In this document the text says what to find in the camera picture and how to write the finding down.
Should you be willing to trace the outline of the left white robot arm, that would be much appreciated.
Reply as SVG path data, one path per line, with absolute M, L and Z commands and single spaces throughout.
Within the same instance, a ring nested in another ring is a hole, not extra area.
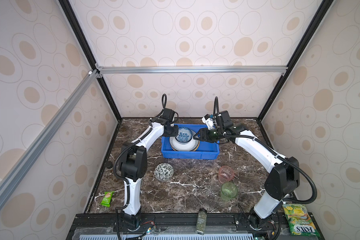
M 121 219 L 130 229 L 140 227 L 141 182 L 148 168 L 148 151 L 161 137 L 175 137 L 179 127 L 175 125 L 178 113 L 164 108 L 159 115 L 149 120 L 147 129 L 131 142 L 122 145 L 121 153 L 113 166 L 114 176 L 124 182 L 124 205 L 116 208 Z

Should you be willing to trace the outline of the leaf pattern ceramic bowl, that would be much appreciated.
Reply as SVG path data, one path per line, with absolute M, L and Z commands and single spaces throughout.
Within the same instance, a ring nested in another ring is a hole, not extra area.
M 174 168 L 170 164 L 162 163 L 157 165 L 154 171 L 154 176 L 157 180 L 165 182 L 172 179 L 174 175 Z

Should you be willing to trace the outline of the pink glass cup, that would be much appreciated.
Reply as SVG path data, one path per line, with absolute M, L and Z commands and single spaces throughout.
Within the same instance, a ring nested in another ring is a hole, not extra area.
M 229 166 L 222 166 L 219 169 L 218 180 L 221 184 L 230 182 L 235 176 L 235 171 Z

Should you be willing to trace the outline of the black striped rim plate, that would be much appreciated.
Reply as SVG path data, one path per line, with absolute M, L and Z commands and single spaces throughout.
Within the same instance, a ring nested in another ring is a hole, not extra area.
M 191 151 L 195 151 L 199 145 L 200 145 L 200 141 L 192 139 L 190 142 L 188 142 L 187 144 L 180 144 L 176 141 L 175 137 L 170 137 L 169 139 L 170 141 L 170 145 L 171 147 L 175 150 L 175 151 L 180 151 L 180 152 L 191 152 Z

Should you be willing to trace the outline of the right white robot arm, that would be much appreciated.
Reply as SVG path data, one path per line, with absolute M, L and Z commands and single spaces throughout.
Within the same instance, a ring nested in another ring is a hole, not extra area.
M 196 140 L 217 143 L 227 140 L 251 154 L 269 173 L 265 181 L 265 193 L 251 209 L 250 220 L 267 219 L 285 201 L 297 204 L 313 203 L 318 195 L 317 187 L 310 176 L 299 167 L 299 161 L 278 153 L 257 138 L 245 125 L 235 124 L 227 111 L 205 115 L 206 124 L 196 133 Z M 300 177 L 310 184 L 312 195 L 307 200 L 291 199 L 287 196 L 300 186 Z

